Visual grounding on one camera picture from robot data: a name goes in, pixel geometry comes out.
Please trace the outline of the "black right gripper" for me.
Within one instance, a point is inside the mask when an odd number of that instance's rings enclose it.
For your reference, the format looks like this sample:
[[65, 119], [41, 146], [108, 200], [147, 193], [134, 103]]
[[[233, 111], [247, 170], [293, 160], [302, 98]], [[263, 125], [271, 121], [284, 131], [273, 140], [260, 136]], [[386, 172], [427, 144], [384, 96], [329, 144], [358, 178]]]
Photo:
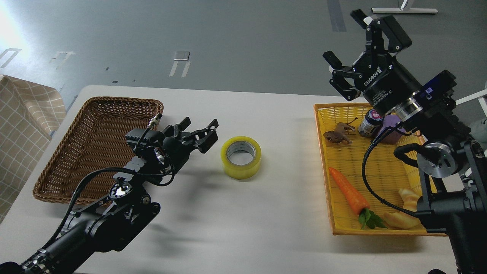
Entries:
[[[365, 97], [384, 116], [422, 88], [396, 58], [397, 53], [412, 45], [412, 40], [392, 15], [367, 17], [357, 9], [350, 16], [366, 31], [365, 50], [351, 66], [344, 66], [334, 52], [324, 52], [322, 57], [331, 73], [329, 83], [347, 101]], [[348, 79], [358, 80], [358, 86]]]

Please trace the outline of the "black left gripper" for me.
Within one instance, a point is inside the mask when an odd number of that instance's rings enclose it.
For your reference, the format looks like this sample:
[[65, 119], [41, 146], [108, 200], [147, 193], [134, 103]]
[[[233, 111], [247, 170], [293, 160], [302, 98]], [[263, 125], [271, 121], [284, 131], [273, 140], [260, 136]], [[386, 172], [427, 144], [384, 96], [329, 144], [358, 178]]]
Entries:
[[168, 125], [164, 128], [163, 152], [167, 158], [167, 165], [171, 170], [180, 170], [190, 158], [194, 150], [205, 154], [218, 141], [216, 129], [218, 120], [213, 119], [203, 129], [193, 132], [183, 132], [190, 125], [189, 117], [185, 117], [180, 123]]

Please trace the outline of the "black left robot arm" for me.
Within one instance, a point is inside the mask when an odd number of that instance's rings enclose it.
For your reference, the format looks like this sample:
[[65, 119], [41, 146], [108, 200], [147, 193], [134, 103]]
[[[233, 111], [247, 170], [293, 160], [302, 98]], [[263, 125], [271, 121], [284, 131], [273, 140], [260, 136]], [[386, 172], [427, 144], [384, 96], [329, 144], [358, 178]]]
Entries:
[[[94, 253], [122, 251], [160, 212], [144, 187], [148, 182], [167, 186], [194, 150], [204, 154], [217, 142], [218, 120], [203, 129], [186, 132], [189, 117], [156, 130], [162, 118], [154, 116], [145, 129], [125, 135], [134, 157], [124, 167], [108, 167], [86, 175], [76, 187], [68, 211], [51, 238], [21, 264], [5, 262], [2, 274], [73, 274]], [[113, 173], [107, 193], [78, 210], [73, 207], [95, 177]]]

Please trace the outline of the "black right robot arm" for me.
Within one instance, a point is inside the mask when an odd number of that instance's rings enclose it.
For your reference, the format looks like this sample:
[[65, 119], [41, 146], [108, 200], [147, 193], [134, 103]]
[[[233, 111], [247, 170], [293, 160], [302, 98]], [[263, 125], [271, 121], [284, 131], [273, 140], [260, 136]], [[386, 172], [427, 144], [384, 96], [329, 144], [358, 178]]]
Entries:
[[344, 66], [332, 51], [330, 84], [346, 100], [360, 94], [381, 116], [396, 114], [400, 127], [419, 131], [423, 145], [403, 145], [394, 155], [419, 169], [422, 196], [416, 212], [428, 233], [449, 237], [460, 274], [486, 273], [486, 157], [470, 128], [453, 113], [455, 76], [443, 70], [420, 84], [396, 59], [412, 40], [393, 16], [368, 17], [358, 9], [351, 17], [365, 30], [365, 50]]

